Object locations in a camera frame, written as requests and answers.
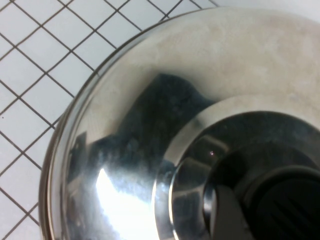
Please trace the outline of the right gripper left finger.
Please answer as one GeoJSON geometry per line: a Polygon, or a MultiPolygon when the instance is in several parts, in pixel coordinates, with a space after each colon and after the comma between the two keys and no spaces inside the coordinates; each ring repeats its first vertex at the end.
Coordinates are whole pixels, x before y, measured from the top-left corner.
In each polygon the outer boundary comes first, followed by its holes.
{"type": "Polygon", "coordinates": [[[215,188],[216,208],[211,215],[213,240],[249,240],[250,227],[233,190],[227,186],[215,188]]]}

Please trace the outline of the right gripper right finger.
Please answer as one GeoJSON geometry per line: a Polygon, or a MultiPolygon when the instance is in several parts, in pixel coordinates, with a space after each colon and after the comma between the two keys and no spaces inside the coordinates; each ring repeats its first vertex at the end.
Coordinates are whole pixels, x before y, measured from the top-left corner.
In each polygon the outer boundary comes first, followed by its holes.
{"type": "Polygon", "coordinates": [[[254,216],[258,240],[318,240],[320,186],[277,184],[263,195],[254,216]]]}

